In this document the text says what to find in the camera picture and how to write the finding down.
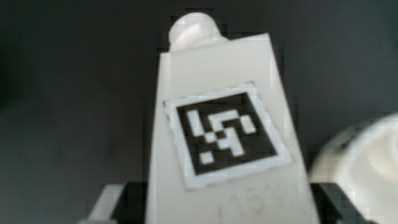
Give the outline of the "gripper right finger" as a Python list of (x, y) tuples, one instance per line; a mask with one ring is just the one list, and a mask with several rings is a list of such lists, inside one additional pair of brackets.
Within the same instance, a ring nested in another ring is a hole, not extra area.
[(311, 191), (320, 224), (379, 224), (365, 218), (336, 183), (313, 183)]

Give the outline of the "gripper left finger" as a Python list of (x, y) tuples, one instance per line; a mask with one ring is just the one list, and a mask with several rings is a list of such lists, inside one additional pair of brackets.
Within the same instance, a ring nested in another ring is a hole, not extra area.
[(87, 218), (77, 224), (144, 224), (148, 183), (109, 184)]

